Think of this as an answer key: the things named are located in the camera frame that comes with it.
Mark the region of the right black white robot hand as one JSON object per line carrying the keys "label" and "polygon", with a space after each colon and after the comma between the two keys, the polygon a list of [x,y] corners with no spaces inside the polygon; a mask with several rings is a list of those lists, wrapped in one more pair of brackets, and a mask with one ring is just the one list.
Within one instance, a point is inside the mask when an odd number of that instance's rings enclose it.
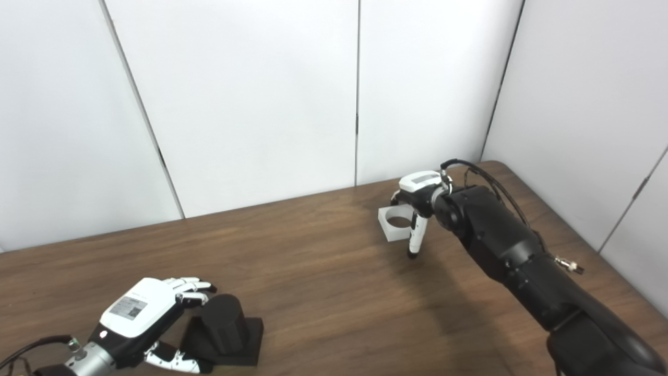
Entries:
{"label": "right black white robot hand", "polygon": [[421,250],[428,220],[434,215],[434,205],[442,195],[453,191],[453,180],[444,171],[420,171],[399,180],[399,189],[392,195],[391,206],[410,205],[411,232],[409,236],[408,258],[414,260]]}

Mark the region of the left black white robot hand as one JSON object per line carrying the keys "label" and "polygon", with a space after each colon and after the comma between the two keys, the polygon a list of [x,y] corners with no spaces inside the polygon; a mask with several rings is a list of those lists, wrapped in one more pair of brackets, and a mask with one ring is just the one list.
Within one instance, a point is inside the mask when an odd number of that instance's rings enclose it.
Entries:
{"label": "left black white robot hand", "polygon": [[197,277],[141,279],[100,317],[89,341],[101,348],[110,368],[142,362],[181,373],[210,374],[212,362],[161,341],[187,309],[201,308],[217,288]]}

